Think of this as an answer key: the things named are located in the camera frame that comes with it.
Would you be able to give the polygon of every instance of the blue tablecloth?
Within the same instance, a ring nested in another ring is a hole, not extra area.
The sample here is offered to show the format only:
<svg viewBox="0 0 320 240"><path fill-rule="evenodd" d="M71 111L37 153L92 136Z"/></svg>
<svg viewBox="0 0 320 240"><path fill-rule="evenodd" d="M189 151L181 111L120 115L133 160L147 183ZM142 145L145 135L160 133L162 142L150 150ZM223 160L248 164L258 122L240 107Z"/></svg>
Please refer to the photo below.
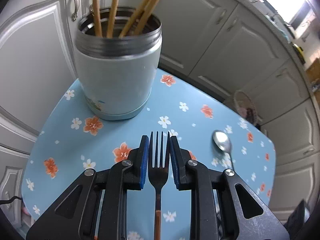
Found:
<svg viewBox="0 0 320 240"><path fill-rule="evenodd" d="M146 107L132 119L111 122L94 117L76 80L46 121L31 152L22 185L24 203L32 217L39 218L84 169L111 168L151 131L170 131L181 148L209 169L231 168L229 155L213 147L214 130L228 133L235 171L268 204L276 162L273 143L220 102L158 69ZM189 239L190 201L190 192L176 189L170 166L162 190L162 239ZM128 240L153 239L154 205L155 191L147 175L142 191L128 191Z"/></svg>

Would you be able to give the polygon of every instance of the metal drawer handle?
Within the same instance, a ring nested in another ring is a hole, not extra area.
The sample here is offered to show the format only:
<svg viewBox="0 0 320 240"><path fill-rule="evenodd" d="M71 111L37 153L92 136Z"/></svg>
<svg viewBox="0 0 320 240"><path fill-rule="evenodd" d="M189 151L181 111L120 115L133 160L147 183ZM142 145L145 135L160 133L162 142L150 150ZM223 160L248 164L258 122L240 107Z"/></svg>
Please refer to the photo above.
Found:
<svg viewBox="0 0 320 240"><path fill-rule="evenodd" d="M303 155L306 155L306 154L308 154L308 153L310 153L310 152L313 152L314 150L315 150L315 148L312 147L312 148L310 148L309 150L305 151L305 152L303 153Z"/></svg>
<svg viewBox="0 0 320 240"><path fill-rule="evenodd" d="M236 18L233 20L233 23L232 23L232 24L230 25L230 27L227 29L228 32L231 31L231 29L236 25L237 21L238 21L238 17L236 17Z"/></svg>
<svg viewBox="0 0 320 240"><path fill-rule="evenodd" d="M7 197L8 200L10 199L9 193L7 191L5 192L5 196ZM11 204L12 203L6 204L8 210L11 208Z"/></svg>
<svg viewBox="0 0 320 240"><path fill-rule="evenodd" d="M77 17L78 17L78 10L79 10L79 0L74 0L74 2L75 2L75 11L74 11L74 13L71 15L71 19L72 19L73 22L77 19Z"/></svg>
<svg viewBox="0 0 320 240"><path fill-rule="evenodd" d="M92 4L90 4L89 11L90 13L93 13L93 1L92 1Z"/></svg>
<svg viewBox="0 0 320 240"><path fill-rule="evenodd" d="M223 12L221 13L220 17L218 18L218 20L216 21L216 25L220 24L220 22L222 21L222 19L224 18L224 16L227 13L227 9L224 9Z"/></svg>

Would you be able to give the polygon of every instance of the orange flower print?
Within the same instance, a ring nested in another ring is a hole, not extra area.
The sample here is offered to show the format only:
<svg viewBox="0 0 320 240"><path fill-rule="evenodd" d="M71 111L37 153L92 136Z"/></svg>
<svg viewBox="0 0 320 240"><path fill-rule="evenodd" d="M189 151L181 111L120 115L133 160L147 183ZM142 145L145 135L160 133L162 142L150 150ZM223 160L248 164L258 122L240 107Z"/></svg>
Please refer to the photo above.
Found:
<svg viewBox="0 0 320 240"><path fill-rule="evenodd" d="M265 189L266 189L266 184L262 183L260 186L260 192L264 192Z"/></svg>
<svg viewBox="0 0 320 240"><path fill-rule="evenodd" d="M99 117L93 116L93 118L88 117L85 121L85 126L83 127L84 132L90 132L92 135L96 136L98 129L103 127L103 123L99 121Z"/></svg>
<svg viewBox="0 0 320 240"><path fill-rule="evenodd" d="M212 119L212 117L213 117L213 110L212 110L212 108L210 108L209 106L203 105L202 108L201 108L201 112L204 113L204 116L205 116L205 117L208 117L208 118Z"/></svg>
<svg viewBox="0 0 320 240"><path fill-rule="evenodd" d="M247 133L247 137L248 137L248 142L253 143L253 134L251 132Z"/></svg>
<svg viewBox="0 0 320 240"><path fill-rule="evenodd" d="M112 151L112 153L115 155L115 163L121 162L128 158L129 152L131 151L131 148L128 148L127 144L123 142L120 145L120 148L116 148Z"/></svg>
<svg viewBox="0 0 320 240"><path fill-rule="evenodd" d="M45 160L43 164L46 168L45 173L50 174L51 178L53 179L58 171L57 165L54 164L54 159L49 158L48 160Z"/></svg>
<svg viewBox="0 0 320 240"><path fill-rule="evenodd" d="M193 155L193 153L191 152L191 151L188 151L189 152L189 154L190 154L190 157L191 157L191 159L193 159L193 160L197 160L197 158Z"/></svg>
<svg viewBox="0 0 320 240"><path fill-rule="evenodd" d="M171 85L176 83L176 81L173 79L173 76L171 75L162 75L160 81L161 83L165 83L168 87L171 87Z"/></svg>
<svg viewBox="0 0 320 240"><path fill-rule="evenodd" d="M271 189L267 191L267 197L271 197Z"/></svg>

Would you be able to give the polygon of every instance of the chopstick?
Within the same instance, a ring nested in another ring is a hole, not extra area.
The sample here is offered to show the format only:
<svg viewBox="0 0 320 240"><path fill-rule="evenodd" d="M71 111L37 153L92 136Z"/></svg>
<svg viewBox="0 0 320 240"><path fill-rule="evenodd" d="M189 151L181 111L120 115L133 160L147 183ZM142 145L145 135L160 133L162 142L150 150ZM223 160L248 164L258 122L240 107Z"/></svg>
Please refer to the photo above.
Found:
<svg viewBox="0 0 320 240"><path fill-rule="evenodd" d="M136 27L136 29L134 30L133 32L133 35L139 35L144 26L146 25L150 15L152 14L152 11L154 10L154 8L156 7L157 3L159 2L160 0L150 0L143 15L141 16L140 18L140 21Z"/></svg>
<svg viewBox="0 0 320 240"><path fill-rule="evenodd" d="M102 37L99 0L92 0L92 5L93 5L94 32L96 36Z"/></svg>
<svg viewBox="0 0 320 240"><path fill-rule="evenodd" d="M118 3L119 3L119 0L112 0L109 19L108 19L107 38L113 37L113 28L115 25Z"/></svg>
<svg viewBox="0 0 320 240"><path fill-rule="evenodd" d="M127 35L128 31L130 30L132 24L136 21L136 19L140 16L140 14L145 9L147 3L150 0L143 0L142 3L139 5L139 7L133 12L133 14L130 16L129 20L125 24L124 28L122 29L119 38L122 38Z"/></svg>

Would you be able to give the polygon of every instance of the fork handle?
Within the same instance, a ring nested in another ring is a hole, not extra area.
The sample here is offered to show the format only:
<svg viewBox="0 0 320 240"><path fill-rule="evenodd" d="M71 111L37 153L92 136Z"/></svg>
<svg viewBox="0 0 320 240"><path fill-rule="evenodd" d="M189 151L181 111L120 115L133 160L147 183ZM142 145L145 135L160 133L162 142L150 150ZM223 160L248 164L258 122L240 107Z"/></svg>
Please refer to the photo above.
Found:
<svg viewBox="0 0 320 240"><path fill-rule="evenodd" d="M154 240L160 240L161 232L161 191L156 192L155 234Z"/></svg>

